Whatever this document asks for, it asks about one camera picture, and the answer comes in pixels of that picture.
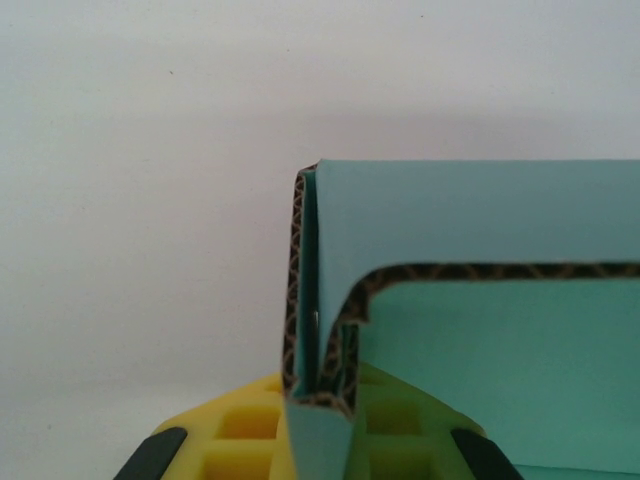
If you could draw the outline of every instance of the white wall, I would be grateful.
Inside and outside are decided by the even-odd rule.
[[[5,0],[0,478],[278,368],[296,171],[640,157],[640,3]]]

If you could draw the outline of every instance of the yellow plastic grid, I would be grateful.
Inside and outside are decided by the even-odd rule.
[[[295,480],[279,374],[163,423],[189,432],[163,480]],[[473,480],[450,431],[480,426],[432,396],[361,365],[345,480]]]

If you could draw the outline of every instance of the cardboard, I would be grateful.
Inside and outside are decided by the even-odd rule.
[[[342,478],[359,361],[531,478],[640,478],[640,161],[322,161],[291,240],[299,478]]]

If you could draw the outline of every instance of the yellow base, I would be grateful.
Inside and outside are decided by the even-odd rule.
[[[295,480],[280,375],[242,387],[160,425],[188,435],[162,480]]]
[[[358,415],[345,480],[473,480],[451,430],[481,427],[432,396],[360,367]],[[280,375],[163,423],[188,435],[163,480],[295,480]]]

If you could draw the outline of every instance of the cardboard box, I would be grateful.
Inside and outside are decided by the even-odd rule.
[[[640,161],[301,171],[282,363],[299,478],[342,478],[359,362],[469,415],[526,478],[640,478]]]

